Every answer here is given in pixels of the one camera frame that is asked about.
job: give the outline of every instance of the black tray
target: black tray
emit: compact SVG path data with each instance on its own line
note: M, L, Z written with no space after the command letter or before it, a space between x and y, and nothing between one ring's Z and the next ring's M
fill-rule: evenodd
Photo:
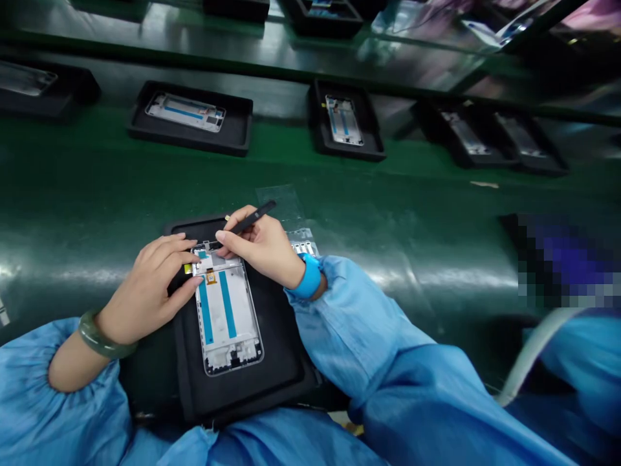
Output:
M347 0L333 1L328 12L343 17L315 16L310 13L312 0L281 0L293 28L301 36L349 39L362 28L362 18Z
M264 23L270 11L270 0L202 0L202 10L216 16Z
M518 163L515 155L497 147L497 137L494 132L497 132L498 128L489 124L488 115L485 115L486 118L481 118L484 110L467 99L422 97L416 101L413 111L425 137L446 147L455 163L463 168L510 167ZM457 113L490 150L490 153L468 153L451 125L445 121L442 112Z
M226 117L220 132L211 133L147 115L144 109L157 91L224 107ZM252 101L249 99L166 82L147 81L134 105L127 132L137 139L244 157L250 145L251 127Z
M330 116L325 108L326 95L349 98L354 102L356 121L362 133L363 146L351 146L332 139ZM350 159L380 162L386 158L380 126L367 91L328 81L315 80L309 89L310 127L318 152L341 155Z
M189 239L213 241L225 223L224 216L202 217L170 224L165 233L185 232ZM184 417L190 423L223 427L299 397L321 381L302 345L282 286L248 263L246 272L265 351L261 362L208 377L202 361L196 299L174 319L179 392ZM180 270L168 292L173 293L189 277Z
M58 79L39 97L0 89L0 113L3 115L61 121L71 117L80 105L95 103L101 95L97 81L86 68L6 56L0 56L0 60L58 75Z
M513 140L509 137L504 127L493 118L495 112L515 118L521 126L526 129L534 142L548 155L547 157L533 157L521 154ZM561 156L560 152L552 141L545 135L541 126L527 113L515 109L507 109L501 106L485 106L485 115L481 115L481 120L486 122L489 128L493 128L494 144L509 157L518 160L514 166L516 170L534 173L536 175L546 175L559 177L569 173L569 165Z

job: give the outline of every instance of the green bracelet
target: green bracelet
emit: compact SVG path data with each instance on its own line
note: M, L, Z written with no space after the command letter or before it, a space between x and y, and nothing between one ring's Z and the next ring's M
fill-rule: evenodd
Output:
M103 336L93 320L98 313L99 311L88 311L80 317L78 331L84 343L93 351L108 359L123 359L136 351L138 343L121 345Z

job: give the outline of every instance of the worker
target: worker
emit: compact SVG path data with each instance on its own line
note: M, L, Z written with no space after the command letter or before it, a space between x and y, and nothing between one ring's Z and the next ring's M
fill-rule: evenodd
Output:
M216 431L197 426L169 439L132 425L118 360L169 322L194 295L190 278L166 289L196 241L164 236L144 247L110 302L92 320L106 348L87 344L78 319L57 320L0 348L3 465L516 464L572 461L502 409L459 348L412 325L350 260L305 263L268 216L240 236L254 212L236 211L216 238L280 283L315 366L351 398L355 437L327 414L274 408Z

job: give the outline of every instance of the white cable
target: white cable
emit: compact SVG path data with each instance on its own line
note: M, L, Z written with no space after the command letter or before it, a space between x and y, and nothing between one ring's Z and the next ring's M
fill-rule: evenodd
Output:
M526 376L532 369L532 365L550 339L568 320L571 320L585 309L587 308L559 307L541 321L517 356L516 363L513 365L502 391L494 397L499 405L504 408L514 400Z

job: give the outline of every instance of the black pen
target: black pen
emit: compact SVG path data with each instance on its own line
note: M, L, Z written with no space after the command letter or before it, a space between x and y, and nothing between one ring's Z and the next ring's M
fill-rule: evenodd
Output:
M255 223L258 219L260 219L265 214L267 214L274 207L276 207L275 200L271 199L267 201L264 205L262 205L257 210L252 212L248 217L244 218L241 222L236 224L236 226L231 228L231 233L234 233L234 234L242 233L243 230L251 226L253 223ZM210 249L220 249L222 247L222 245L220 244L220 241L216 241L215 243L212 243L209 246L210 246Z

